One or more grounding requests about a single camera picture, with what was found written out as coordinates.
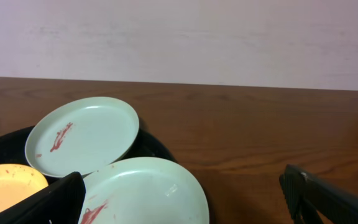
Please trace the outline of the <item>yellow plate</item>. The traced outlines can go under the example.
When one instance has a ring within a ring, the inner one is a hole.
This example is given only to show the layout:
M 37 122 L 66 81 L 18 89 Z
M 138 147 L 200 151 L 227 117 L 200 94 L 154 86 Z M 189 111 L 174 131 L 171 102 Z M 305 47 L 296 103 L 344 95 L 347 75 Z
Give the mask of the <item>yellow plate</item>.
M 0 164 L 0 213 L 46 188 L 44 175 L 22 164 Z

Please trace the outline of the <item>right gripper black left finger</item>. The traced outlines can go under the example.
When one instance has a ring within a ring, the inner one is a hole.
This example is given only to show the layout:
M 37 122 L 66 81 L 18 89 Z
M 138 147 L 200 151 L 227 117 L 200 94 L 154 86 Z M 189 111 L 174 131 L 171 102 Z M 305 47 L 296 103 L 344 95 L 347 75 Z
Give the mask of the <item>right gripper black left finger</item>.
M 0 224 L 77 224 L 85 194 L 81 174 L 72 172 L 0 212 Z

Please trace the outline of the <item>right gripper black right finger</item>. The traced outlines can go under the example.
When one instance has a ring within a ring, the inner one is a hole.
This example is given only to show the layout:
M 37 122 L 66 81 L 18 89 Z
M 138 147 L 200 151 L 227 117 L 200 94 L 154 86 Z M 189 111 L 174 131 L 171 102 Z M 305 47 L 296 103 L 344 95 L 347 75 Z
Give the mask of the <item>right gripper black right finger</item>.
M 335 224 L 358 224 L 358 197 L 290 164 L 279 183 L 295 224 L 322 223 L 321 215 Z

